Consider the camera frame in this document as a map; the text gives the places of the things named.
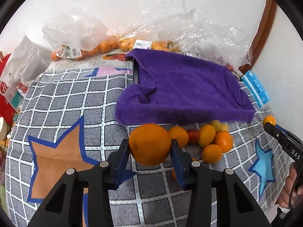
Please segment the person's right hand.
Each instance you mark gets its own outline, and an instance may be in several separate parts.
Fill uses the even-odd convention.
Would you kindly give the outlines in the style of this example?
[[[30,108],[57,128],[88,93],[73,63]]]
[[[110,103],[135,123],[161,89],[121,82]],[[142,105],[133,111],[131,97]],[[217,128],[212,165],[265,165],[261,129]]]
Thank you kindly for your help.
[[[291,197],[291,202],[294,202],[296,195],[302,195],[302,186],[298,188],[298,191],[293,191],[291,189],[294,185],[295,179],[297,177],[297,172],[295,170],[295,162],[292,162],[289,168],[289,175],[286,177],[283,189],[277,200],[278,204],[282,208],[288,208],[289,198]]]

